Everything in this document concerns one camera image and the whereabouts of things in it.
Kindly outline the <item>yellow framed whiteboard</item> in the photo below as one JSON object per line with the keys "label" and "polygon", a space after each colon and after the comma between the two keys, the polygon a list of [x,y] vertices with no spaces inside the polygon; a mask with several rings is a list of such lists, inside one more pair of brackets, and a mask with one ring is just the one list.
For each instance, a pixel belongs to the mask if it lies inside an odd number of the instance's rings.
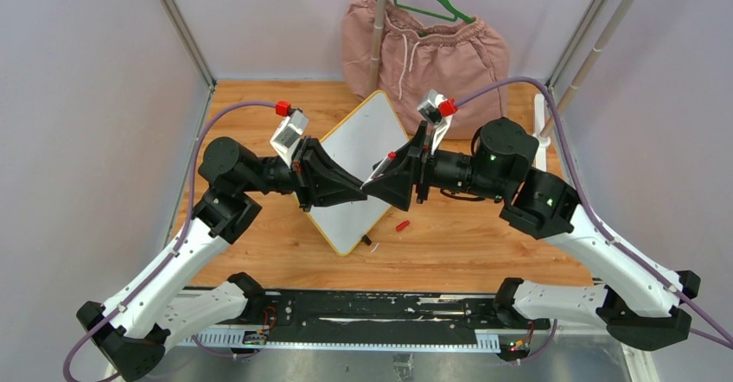
{"label": "yellow framed whiteboard", "polygon": [[[328,157],[357,179],[361,186],[389,153],[408,141],[387,94],[381,90],[367,96],[326,135],[319,138]],[[386,215],[391,206],[360,189],[344,201],[313,206],[307,215],[333,251],[347,256]]]}

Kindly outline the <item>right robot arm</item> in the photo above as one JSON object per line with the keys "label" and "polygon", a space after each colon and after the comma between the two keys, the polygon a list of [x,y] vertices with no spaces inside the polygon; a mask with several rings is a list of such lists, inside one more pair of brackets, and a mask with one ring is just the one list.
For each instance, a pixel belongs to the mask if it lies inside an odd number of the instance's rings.
{"label": "right robot arm", "polygon": [[400,210],[425,201],[432,188],[494,201],[510,227],[567,252],[596,275],[597,284],[583,287],[506,278],[493,301],[495,320],[505,328],[544,319],[577,322],[643,351],[686,340],[692,319],[681,305],[697,295],[699,276],[668,270],[605,237],[569,183],[532,166],[538,147],[508,118],[484,124],[470,155],[436,148],[421,124],[408,143],[375,165],[363,188]]}

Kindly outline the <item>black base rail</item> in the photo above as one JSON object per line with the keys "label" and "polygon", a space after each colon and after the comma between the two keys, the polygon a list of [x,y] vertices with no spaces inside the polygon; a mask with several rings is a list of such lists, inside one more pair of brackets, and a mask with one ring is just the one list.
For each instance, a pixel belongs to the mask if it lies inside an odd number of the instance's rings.
{"label": "black base rail", "polygon": [[226,320],[265,330],[267,342],[309,345],[458,347],[477,343],[477,333],[517,334],[551,328],[494,308],[491,294],[346,290],[269,290],[259,316]]}

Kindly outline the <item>white marker pen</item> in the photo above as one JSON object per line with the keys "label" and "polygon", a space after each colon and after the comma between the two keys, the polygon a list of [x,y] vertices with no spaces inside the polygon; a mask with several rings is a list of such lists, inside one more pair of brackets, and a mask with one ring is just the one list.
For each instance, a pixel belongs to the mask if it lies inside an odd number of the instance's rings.
{"label": "white marker pen", "polygon": [[365,189],[368,184],[380,178],[388,170],[390,165],[395,161],[396,157],[397,152],[390,151],[382,160],[375,163],[373,166],[373,171],[362,183],[360,188]]}

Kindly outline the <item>red marker cap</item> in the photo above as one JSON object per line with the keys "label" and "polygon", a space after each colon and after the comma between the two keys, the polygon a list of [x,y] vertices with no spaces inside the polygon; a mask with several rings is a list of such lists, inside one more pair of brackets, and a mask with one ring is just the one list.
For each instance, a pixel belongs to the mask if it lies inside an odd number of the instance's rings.
{"label": "red marker cap", "polygon": [[405,229],[406,227],[408,227],[408,225],[410,225],[410,223],[411,223],[411,222],[410,222],[409,220],[405,220],[405,221],[403,221],[403,222],[399,223],[399,224],[398,224],[398,225],[397,225],[397,226],[395,227],[395,231],[396,231],[396,232],[401,232],[401,231],[403,231],[403,230],[404,230],[404,229]]}

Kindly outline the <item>clothes rack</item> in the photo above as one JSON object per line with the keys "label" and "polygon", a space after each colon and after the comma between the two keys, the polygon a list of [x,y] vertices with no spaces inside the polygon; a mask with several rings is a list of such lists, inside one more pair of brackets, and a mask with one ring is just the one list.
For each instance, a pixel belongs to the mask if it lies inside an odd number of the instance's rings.
{"label": "clothes rack", "polygon": [[[370,61],[369,61],[369,72],[368,72],[368,87],[369,91],[373,92],[376,90],[378,85],[378,74],[380,65],[380,44],[382,41],[382,34],[384,29],[384,21],[386,17],[386,0],[376,0],[377,9],[375,12],[373,32],[370,41]],[[583,60],[583,64],[578,68],[572,82],[569,84],[568,89],[563,93],[561,99],[558,101],[558,106],[563,108],[566,107],[574,98],[579,87],[585,81],[590,69],[595,65],[597,59],[600,57],[601,52],[608,45],[614,32],[618,29],[619,24],[628,13],[631,5],[635,0],[621,0],[619,5],[614,11],[612,17],[608,20],[605,28],[598,36],[596,42],[594,42],[591,50]],[[564,50],[561,53],[556,65],[551,71],[551,75],[545,82],[545,87],[552,90],[556,84],[566,73],[570,60],[577,55],[581,43],[587,38],[590,29],[596,22],[598,15],[601,13],[607,0],[591,0],[588,4],[587,9],[584,11],[580,22],[576,26],[575,30],[571,34],[570,39],[565,45]]]}

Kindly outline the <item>pink shorts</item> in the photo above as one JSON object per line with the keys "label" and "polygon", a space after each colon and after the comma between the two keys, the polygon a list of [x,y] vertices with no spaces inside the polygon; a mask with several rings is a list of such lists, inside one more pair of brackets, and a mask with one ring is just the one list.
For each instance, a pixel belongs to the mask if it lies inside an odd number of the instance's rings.
{"label": "pink shorts", "polygon": [[418,102],[431,89],[459,100],[509,76],[509,46],[482,19],[425,25],[407,10],[386,3],[379,55],[374,56],[377,0],[353,0],[341,20],[341,69],[351,92],[373,92],[370,69],[379,63],[377,89],[389,98],[408,133],[422,120]]}

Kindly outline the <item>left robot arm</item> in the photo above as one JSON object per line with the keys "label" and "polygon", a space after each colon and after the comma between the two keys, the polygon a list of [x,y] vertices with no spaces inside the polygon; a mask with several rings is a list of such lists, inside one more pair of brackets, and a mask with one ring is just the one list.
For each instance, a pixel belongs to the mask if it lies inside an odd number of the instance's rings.
{"label": "left robot arm", "polygon": [[198,172],[207,190],[188,208],[171,242],[115,296],[86,302],[77,312],[93,344],[126,381],[145,377],[170,349],[214,324],[269,321],[265,290],[244,272],[201,296],[176,301],[191,278],[259,215],[252,193],[293,194],[304,211],[366,198],[361,181],[313,137],[298,141],[292,162],[256,156],[234,139],[219,137],[206,147]]}

